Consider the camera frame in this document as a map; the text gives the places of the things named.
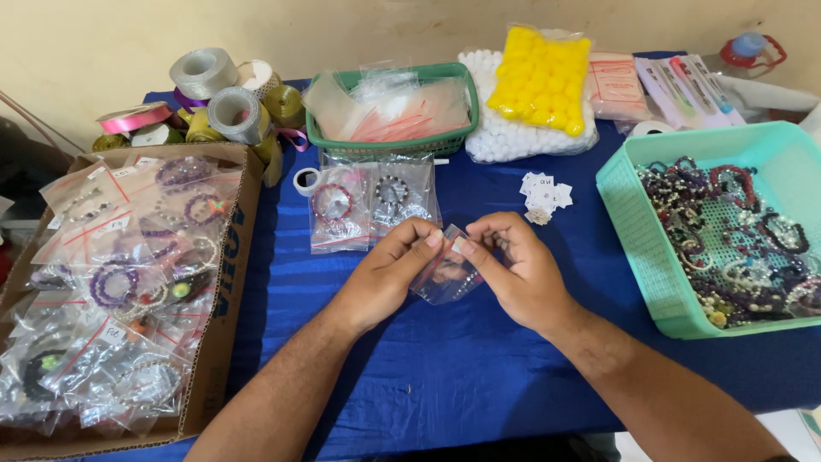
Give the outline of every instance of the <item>hand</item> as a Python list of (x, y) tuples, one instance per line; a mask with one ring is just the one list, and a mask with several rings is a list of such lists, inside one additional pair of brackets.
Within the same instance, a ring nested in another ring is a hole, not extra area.
[(358, 334), (373, 329), (405, 301), (408, 286), (442, 247), (442, 230), (409, 218), (382, 238), (356, 267), (328, 308)]
[[(547, 247), (515, 212), (486, 215), (468, 224), (470, 240), (457, 245), (476, 267), (513, 321), (546, 336), (581, 307), (565, 289)], [(503, 266), (491, 253), (498, 248)]]

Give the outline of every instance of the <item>forearm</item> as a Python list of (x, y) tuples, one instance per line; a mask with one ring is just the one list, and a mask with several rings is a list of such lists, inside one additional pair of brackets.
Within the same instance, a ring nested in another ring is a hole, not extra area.
[(584, 308), (542, 334), (653, 460), (758, 462), (787, 453), (732, 397)]
[(334, 302), (300, 329), (208, 425), (186, 460), (299, 460), (361, 332)]

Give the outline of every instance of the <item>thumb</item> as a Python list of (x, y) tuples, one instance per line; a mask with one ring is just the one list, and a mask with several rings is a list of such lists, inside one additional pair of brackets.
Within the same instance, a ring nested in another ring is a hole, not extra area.
[(459, 252), (476, 268), (497, 296), (510, 290), (517, 276), (499, 263), (499, 260), (488, 252), (488, 249), (476, 241), (462, 237), (456, 238), (456, 245), (459, 247)]
[(439, 253), (442, 248), (443, 233), (441, 229), (432, 232), (423, 242), (417, 243), (410, 251), (391, 265), (402, 280), (410, 281), (424, 269), (424, 266)]

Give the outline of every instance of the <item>blue satin tablecloth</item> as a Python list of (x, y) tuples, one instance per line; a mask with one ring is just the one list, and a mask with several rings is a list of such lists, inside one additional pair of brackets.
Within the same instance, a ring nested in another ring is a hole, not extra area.
[[(147, 96), (163, 98), (171, 101), (170, 93)], [(522, 176), (553, 175), (573, 186), (574, 204), (557, 210), (547, 225), (533, 225), (534, 231), (582, 305), (756, 413), (821, 403), (821, 327), (721, 340), (673, 340), (656, 329), (595, 186), (596, 172), (624, 136), (611, 122), (596, 125), (599, 143), (572, 157), (480, 165), (459, 151), (450, 164), (436, 167), (444, 224), (464, 228), (494, 211), (524, 213)], [(318, 165), (315, 148), (288, 149), (282, 181), (260, 195), (227, 398), (322, 309), (365, 255), (310, 255), (308, 201), (291, 181), (297, 170)], [(365, 335), (345, 363), (306, 458), (620, 429), (573, 365), (513, 322), (483, 284), (461, 301), (439, 306), (411, 295), (395, 316)], [(192, 443), (88, 460), (181, 460)]]

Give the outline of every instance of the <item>wall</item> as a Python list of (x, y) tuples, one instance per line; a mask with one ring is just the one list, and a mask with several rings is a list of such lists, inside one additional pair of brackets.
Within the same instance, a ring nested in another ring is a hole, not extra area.
[[(309, 77), (500, 49), (508, 21), (581, 30), (602, 49), (634, 52), (710, 53), (758, 30), (790, 55), (764, 81), (821, 95), (818, 0), (43, 0), (8, 2), (3, 16), (0, 90), (84, 148), (100, 133), (97, 117), (172, 89), (167, 70), (192, 49), (222, 47), (237, 64), (263, 59), (283, 78)], [(0, 117), (42, 139), (2, 104)]]

